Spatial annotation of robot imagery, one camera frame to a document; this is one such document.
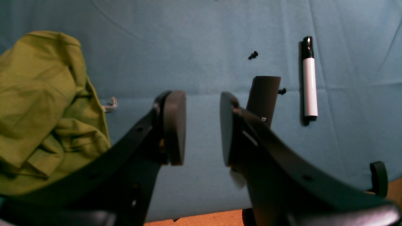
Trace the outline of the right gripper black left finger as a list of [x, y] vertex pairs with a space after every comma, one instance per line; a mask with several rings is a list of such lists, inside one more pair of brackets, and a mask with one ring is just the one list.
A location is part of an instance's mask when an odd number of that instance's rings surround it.
[[142, 226], [162, 165], [183, 165], [186, 93], [166, 91], [105, 154], [62, 180], [9, 196], [1, 220], [16, 226]]

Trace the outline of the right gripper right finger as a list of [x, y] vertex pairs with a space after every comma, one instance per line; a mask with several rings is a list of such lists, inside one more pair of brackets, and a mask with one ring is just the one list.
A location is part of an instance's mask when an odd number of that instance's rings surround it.
[[220, 96], [224, 162], [246, 179], [258, 226], [397, 226], [392, 201], [365, 193], [303, 160], [261, 119]]

